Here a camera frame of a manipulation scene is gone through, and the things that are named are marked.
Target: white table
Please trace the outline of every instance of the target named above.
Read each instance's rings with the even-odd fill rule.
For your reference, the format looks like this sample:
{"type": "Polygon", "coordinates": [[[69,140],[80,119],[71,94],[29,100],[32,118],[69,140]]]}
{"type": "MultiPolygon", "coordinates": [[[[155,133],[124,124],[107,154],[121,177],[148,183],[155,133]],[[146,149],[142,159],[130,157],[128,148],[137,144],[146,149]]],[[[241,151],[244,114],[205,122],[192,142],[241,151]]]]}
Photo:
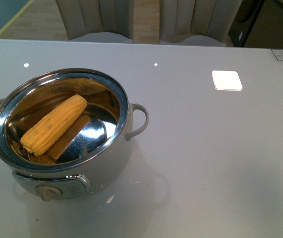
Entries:
{"type": "Polygon", "coordinates": [[[283,237],[283,61],[271,50],[0,40],[0,98],[69,67],[114,77],[149,126],[93,196],[43,202],[0,159],[0,238],[283,237]],[[216,90],[213,70],[237,71],[242,91],[216,90]]]}

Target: chair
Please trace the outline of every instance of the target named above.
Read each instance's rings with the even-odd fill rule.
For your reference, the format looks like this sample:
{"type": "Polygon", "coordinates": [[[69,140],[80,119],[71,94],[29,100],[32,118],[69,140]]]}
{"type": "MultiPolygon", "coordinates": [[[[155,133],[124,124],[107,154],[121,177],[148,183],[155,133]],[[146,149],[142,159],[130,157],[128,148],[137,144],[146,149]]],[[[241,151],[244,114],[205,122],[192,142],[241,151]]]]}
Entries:
{"type": "Polygon", "coordinates": [[[159,44],[226,46],[242,0],[160,0],[159,44]]]}
{"type": "Polygon", "coordinates": [[[133,43],[133,0],[56,0],[71,41],[133,43]]]}

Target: knob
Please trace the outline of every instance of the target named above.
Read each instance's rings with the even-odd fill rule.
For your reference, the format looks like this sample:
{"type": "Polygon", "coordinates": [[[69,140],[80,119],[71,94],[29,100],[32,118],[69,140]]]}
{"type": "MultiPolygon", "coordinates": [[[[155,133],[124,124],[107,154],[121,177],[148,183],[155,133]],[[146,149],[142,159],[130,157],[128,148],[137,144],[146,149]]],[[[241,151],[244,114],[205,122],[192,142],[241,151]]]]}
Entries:
{"type": "Polygon", "coordinates": [[[40,185],[36,187],[37,194],[45,202],[51,201],[51,199],[57,199],[61,196],[61,191],[56,187],[40,185]]]}

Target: wooden floor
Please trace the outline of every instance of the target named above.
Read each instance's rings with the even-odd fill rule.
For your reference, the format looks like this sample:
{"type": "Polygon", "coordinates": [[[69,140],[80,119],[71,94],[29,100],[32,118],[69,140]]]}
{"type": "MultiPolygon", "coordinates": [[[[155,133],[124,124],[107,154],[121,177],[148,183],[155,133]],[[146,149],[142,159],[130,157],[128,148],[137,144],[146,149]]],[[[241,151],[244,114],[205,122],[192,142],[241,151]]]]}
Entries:
{"type": "MultiPolygon", "coordinates": [[[[0,39],[67,41],[55,0],[33,0],[0,39]]],[[[159,0],[134,0],[134,42],[159,42],[159,0]]],[[[227,45],[232,46],[230,39],[227,45]]]]}

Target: chair backrest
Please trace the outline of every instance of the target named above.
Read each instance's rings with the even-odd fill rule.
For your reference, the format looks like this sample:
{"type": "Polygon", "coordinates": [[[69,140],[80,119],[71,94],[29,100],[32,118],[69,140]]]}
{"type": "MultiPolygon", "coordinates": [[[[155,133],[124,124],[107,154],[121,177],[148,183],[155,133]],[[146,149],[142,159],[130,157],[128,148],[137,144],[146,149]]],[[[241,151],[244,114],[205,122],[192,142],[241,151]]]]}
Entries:
{"type": "Polygon", "coordinates": [[[133,38],[133,0],[56,0],[69,40],[113,32],[133,38]]]}
{"type": "Polygon", "coordinates": [[[160,40],[204,35],[225,42],[242,0],[160,0],[160,40]]]}

